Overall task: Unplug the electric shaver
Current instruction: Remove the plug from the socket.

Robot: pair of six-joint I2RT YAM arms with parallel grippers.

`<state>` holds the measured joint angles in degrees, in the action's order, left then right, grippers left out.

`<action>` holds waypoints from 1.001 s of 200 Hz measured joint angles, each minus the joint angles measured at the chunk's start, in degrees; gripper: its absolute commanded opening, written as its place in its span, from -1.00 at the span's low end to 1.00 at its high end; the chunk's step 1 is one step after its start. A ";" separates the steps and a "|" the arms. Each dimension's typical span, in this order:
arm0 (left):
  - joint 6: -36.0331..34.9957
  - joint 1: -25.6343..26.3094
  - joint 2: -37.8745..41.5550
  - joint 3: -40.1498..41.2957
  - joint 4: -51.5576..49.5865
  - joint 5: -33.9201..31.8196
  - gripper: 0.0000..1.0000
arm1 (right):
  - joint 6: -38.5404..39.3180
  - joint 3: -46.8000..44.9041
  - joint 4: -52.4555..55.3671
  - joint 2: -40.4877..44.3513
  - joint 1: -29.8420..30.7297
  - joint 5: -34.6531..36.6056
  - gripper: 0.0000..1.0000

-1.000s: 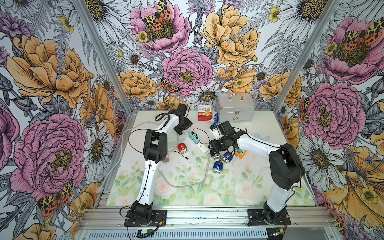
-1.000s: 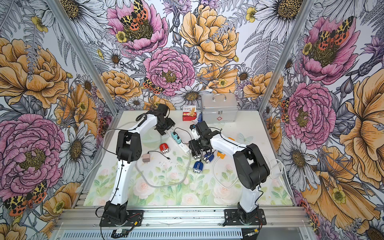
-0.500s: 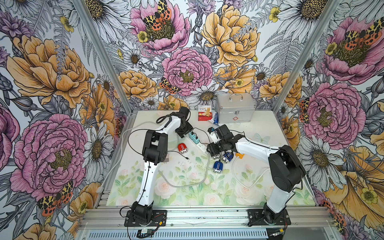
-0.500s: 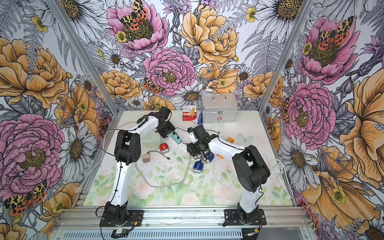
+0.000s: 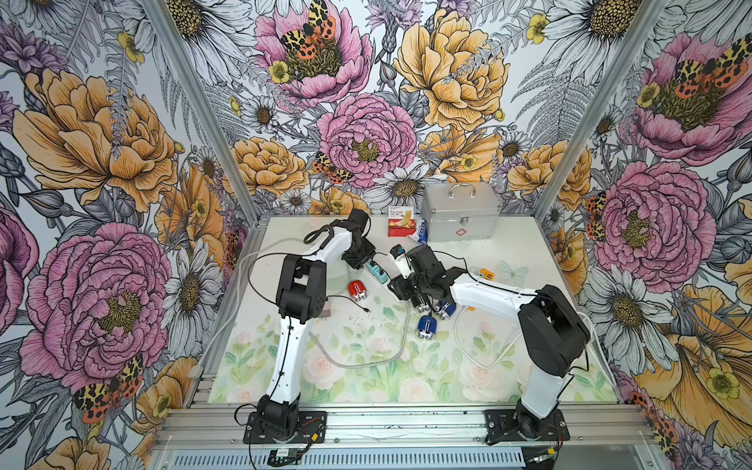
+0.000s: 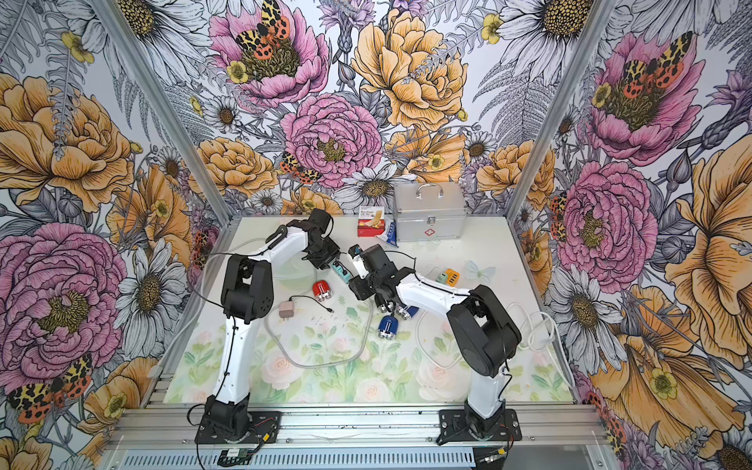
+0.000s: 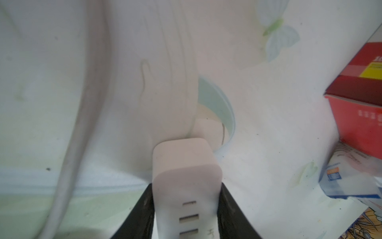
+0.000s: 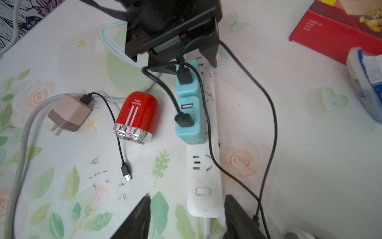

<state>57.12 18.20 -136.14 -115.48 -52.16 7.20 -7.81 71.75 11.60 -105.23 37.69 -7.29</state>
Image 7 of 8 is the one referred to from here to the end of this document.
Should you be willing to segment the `white power strip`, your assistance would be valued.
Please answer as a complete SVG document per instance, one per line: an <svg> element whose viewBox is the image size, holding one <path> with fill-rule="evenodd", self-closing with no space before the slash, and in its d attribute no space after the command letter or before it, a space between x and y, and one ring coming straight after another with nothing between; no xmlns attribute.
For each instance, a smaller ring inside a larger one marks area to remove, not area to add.
<svg viewBox="0 0 382 239"><path fill-rule="evenodd" d="M215 239L222 170L203 138L165 141L153 151L152 192L160 239Z"/></svg>

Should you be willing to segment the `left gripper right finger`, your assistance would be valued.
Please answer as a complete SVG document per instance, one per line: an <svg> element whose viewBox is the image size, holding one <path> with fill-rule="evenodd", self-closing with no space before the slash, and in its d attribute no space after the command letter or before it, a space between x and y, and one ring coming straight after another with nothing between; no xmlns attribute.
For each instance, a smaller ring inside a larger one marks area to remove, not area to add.
<svg viewBox="0 0 382 239"><path fill-rule="evenodd" d="M218 231L221 239L262 239L222 183L217 209Z"/></svg>

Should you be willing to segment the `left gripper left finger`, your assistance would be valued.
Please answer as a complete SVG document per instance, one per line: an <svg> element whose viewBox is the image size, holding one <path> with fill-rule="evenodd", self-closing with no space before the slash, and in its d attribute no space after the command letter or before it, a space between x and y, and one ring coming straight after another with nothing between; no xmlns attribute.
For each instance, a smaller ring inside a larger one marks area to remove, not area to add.
<svg viewBox="0 0 382 239"><path fill-rule="evenodd" d="M111 239L151 239L154 218L152 184L149 184Z"/></svg>

